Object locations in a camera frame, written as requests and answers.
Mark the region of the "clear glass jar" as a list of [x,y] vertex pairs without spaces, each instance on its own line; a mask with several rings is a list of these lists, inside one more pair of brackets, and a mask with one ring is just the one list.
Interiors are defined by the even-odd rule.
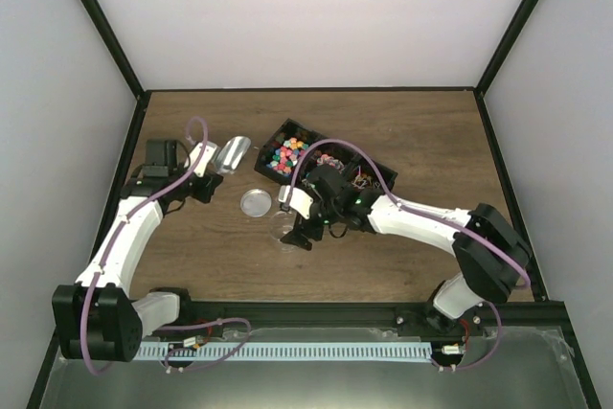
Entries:
[[269,221],[269,236],[272,238],[273,247],[282,253],[290,253],[297,250],[295,245],[283,242],[283,237],[293,230],[296,215],[293,212],[280,210]]

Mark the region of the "metal candy scoop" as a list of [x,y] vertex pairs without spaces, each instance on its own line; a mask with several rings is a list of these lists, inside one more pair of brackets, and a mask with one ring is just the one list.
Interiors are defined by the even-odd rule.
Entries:
[[250,147],[251,139],[246,136],[231,138],[213,161],[215,173],[220,175],[234,174]]

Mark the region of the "black three-compartment candy tray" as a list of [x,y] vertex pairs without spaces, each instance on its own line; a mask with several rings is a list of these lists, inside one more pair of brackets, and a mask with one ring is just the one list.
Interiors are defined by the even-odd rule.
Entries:
[[[254,170],[277,184],[289,185],[305,151],[322,139],[325,139],[323,134],[287,119],[261,147]],[[335,143],[321,145],[309,155],[300,169],[297,184],[322,165],[335,167],[357,190],[378,188],[381,184],[360,154]]]

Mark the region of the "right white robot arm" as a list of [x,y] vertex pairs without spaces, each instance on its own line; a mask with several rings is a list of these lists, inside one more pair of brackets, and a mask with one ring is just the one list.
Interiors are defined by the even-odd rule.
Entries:
[[325,230],[341,224],[351,231],[412,239],[451,255],[459,273],[441,282],[425,309],[426,326],[449,334],[460,318],[483,302],[505,303],[533,254],[528,243],[497,209],[443,209],[404,199],[383,187],[357,189],[335,168],[315,168],[299,185],[281,187],[278,200],[295,213],[285,244],[310,250]]

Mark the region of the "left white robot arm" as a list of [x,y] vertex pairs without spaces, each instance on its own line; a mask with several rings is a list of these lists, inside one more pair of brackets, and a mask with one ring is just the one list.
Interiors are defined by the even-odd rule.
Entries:
[[145,162],[121,189],[116,216],[92,261],[73,284],[52,297],[58,343],[67,359],[129,362],[142,340],[165,327],[188,334],[195,312],[181,303],[182,288],[157,289],[131,301],[135,269],[155,229],[174,201],[192,197],[208,203],[223,178],[207,167],[218,147],[198,143],[179,161],[176,140],[150,140]]

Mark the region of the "pile of star candies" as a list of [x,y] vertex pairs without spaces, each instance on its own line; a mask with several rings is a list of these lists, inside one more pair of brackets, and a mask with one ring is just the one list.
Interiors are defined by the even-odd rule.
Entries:
[[275,141],[264,165],[274,173],[288,177],[308,148],[308,143],[296,137]]

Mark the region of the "pile of white-stick lollipops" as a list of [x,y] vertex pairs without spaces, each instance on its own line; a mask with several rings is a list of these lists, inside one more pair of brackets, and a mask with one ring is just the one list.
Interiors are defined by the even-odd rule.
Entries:
[[377,176],[372,171],[368,171],[361,166],[357,167],[351,183],[352,186],[359,191],[381,188],[381,183]]

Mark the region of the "pile of rainbow lollipops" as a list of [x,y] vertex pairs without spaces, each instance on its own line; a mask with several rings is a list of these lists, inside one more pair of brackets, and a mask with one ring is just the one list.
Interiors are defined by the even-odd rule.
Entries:
[[333,155],[322,152],[316,158],[316,166],[319,167],[319,166],[324,166],[324,165],[334,167],[336,170],[339,170],[339,171],[342,171],[345,168],[345,164],[342,162],[340,158],[337,158]]

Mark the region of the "round metal jar lid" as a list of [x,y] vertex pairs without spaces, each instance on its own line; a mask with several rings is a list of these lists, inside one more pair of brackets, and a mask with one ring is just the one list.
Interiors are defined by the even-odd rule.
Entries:
[[252,189],[243,194],[239,206],[247,216],[263,217],[272,207],[272,198],[262,189]]

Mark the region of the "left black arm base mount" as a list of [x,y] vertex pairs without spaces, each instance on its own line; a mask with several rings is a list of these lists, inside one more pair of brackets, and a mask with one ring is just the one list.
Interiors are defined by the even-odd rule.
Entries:
[[[191,301],[187,306],[185,326],[202,325],[226,317],[226,307],[220,303]],[[224,326],[210,326],[205,329],[195,329],[191,334],[203,334],[210,338],[220,338]]]

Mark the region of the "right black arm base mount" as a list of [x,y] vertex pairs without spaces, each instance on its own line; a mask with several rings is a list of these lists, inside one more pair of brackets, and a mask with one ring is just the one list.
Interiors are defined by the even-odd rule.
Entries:
[[465,336],[482,336],[484,329],[475,324],[470,316],[474,310],[454,320],[445,317],[427,302],[398,304],[394,318],[399,335],[420,337],[426,341],[455,340]]

